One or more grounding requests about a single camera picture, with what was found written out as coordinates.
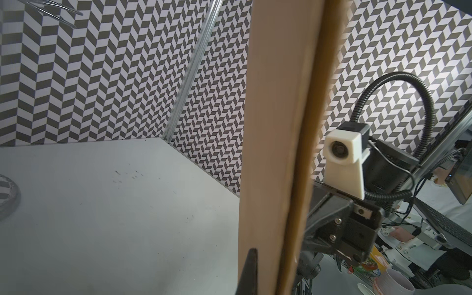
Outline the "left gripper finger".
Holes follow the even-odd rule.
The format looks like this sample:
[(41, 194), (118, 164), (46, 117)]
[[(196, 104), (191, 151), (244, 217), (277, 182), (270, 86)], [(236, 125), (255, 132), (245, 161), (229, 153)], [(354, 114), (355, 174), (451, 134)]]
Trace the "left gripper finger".
[(248, 251), (242, 273), (237, 285), (236, 295), (258, 294), (258, 250), (251, 248)]

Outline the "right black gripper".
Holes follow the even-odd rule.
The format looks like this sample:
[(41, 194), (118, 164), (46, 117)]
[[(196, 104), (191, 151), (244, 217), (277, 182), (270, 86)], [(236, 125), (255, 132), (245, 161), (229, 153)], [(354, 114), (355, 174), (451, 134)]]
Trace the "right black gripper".
[(309, 209), (309, 250), (359, 266), (369, 258), (383, 219), (381, 207), (315, 182)]

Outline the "brown kraft file bag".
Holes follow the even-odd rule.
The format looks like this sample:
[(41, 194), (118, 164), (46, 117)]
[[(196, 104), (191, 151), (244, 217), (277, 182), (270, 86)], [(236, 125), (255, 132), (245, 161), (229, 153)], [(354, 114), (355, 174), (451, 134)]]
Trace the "brown kraft file bag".
[(248, 51), (238, 281), (258, 250), (258, 295), (287, 295), (306, 226), (310, 167), (345, 1), (255, 1)]

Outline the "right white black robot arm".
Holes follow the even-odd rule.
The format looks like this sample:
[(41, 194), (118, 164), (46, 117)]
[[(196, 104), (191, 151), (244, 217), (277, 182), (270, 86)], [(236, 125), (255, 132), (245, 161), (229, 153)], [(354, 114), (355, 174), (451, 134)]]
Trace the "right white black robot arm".
[(413, 189), (401, 190), (418, 160), (381, 140), (370, 142), (372, 153), (363, 164), (366, 197), (324, 183), (315, 183), (302, 250), (340, 257), (358, 266), (367, 260), (385, 216), (383, 203), (411, 199)]

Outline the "white mug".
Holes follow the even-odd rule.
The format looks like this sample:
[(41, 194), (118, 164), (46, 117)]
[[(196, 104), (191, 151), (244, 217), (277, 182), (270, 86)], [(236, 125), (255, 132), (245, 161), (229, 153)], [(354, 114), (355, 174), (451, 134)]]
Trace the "white mug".
[(415, 287), (399, 272), (387, 269), (374, 280), (373, 291), (376, 295), (413, 295)]

